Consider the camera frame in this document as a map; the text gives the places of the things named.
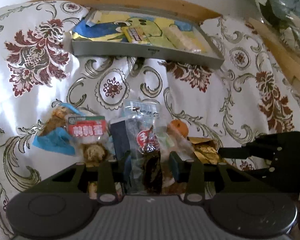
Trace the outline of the wooden bed frame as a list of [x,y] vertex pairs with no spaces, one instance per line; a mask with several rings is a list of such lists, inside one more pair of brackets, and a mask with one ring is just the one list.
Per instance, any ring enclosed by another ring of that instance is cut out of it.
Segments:
[[[81,5],[121,5],[125,9],[154,9],[169,12],[187,20],[199,23],[221,14],[183,0],[67,0]],[[257,17],[244,14],[249,24],[262,37],[265,45],[270,49],[288,80],[295,84],[300,82],[300,57],[288,49],[275,34],[273,28],[262,23]]]

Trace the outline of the blue edged clear snack bag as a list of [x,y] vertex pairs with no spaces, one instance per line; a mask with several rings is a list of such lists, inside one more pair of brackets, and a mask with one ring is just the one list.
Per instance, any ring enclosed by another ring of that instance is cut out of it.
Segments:
[[76,150],[71,145],[72,136],[66,130],[66,116],[85,116],[76,107],[61,103],[52,111],[50,119],[44,125],[43,130],[34,137],[33,146],[50,152],[75,156]]

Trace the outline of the red quail egg pack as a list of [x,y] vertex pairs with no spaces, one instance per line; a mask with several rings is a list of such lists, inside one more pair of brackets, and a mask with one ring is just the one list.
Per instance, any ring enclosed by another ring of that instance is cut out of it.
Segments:
[[108,156],[106,142],[109,139],[108,125],[104,116],[68,114],[66,130],[74,138],[89,166],[98,166]]

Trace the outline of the clear dark snack bag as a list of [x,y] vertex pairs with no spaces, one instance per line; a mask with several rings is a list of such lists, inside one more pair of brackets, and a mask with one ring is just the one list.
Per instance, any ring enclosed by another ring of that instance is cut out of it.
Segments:
[[127,172],[126,190],[128,194],[160,195],[163,172],[161,168],[161,148],[166,146],[164,123],[160,118],[158,103],[125,100],[123,112],[131,169]]

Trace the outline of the orange tangerine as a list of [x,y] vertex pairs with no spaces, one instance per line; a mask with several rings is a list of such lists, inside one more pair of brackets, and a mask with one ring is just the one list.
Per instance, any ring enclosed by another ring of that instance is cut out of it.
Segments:
[[170,129],[173,129],[174,131],[177,131],[178,133],[180,133],[184,138],[187,138],[187,136],[189,135],[189,129],[187,124],[185,124],[183,121],[175,119],[172,120],[168,127]]

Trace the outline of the rice cracker pack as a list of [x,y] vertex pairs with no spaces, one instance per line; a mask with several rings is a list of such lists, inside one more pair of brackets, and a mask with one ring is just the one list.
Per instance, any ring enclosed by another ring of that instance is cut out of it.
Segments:
[[166,27],[162,30],[168,40],[175,48],[189,53],[200,54],[202,50],[186,35],[184,35],[176,25]]

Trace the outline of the grey metal tray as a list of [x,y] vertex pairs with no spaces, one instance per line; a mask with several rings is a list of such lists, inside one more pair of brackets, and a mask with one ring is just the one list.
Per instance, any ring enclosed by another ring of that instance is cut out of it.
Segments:
[[145,44],[132,44],[126,42],[98,42],[85,39],[74,40],[72,38],[72,46],[74,54],[76,56],[144,57],[207,66],[212,69],[220,68],[224,62],[224,56],[217,50],[212,40],[206,33],[202,31],[202,29],[200,29],[197,23],[191,20],[187,20],[179,16],[173,16],[169,12],[160,12],[151,9],[125,9],[119,6],[97,7],[93,9],[86,17],[90,16],[90,14],[96,10],[133,12],[138,14],[172,18],[174,20],[191,23],[202,33],[207,43],[209,44],[210,51],[204,54],[197,54],[181,51],[178,49],[169,49]]

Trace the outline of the yellow green candy pack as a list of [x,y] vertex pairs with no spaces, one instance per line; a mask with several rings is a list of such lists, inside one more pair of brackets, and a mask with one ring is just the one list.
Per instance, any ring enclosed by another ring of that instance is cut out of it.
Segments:
[[141,27],[122,27],[121,30],[129,43],[151,44]]

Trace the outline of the floral white bed cover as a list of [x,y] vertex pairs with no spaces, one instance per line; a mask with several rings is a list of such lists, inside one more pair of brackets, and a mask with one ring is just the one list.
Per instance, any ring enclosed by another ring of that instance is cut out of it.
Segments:
[[189,136],[237,147],[262,134],[300,132],[300,96],[256,30],[218,17],[201,28],[225,60],[206,66],[135,57],[75,57],[70,30],[88,9],[68,1],[0,8],[0,239],[11,239],[6,206],[21,191],[80,160],[33,140],[61,103],[118,118],[127,100],[152,102]]

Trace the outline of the gold foil snack packet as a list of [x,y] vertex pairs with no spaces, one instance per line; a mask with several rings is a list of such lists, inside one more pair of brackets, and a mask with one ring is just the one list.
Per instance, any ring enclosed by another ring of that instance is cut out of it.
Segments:
[[216,165],[221,162],[221,158],[217,152],[218,146],[213,139],[200,137],[188,137],[187,139],[201,163]]

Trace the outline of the frog drawing paper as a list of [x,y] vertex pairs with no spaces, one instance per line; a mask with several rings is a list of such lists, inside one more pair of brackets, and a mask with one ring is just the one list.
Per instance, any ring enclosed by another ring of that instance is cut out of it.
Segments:
[[210,51],[191,23],[146,14],[96,10],[71,31],[74,40],[126,42],[204,54]]

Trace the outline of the dark blue snack packet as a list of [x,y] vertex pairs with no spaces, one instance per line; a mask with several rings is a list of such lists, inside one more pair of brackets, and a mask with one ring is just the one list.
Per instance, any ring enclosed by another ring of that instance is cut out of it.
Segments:
[[131,164],[130,143],[126,129],[126,119],[116,119],[110,123],[110,133],[113,139],[114,150],[118,161]]

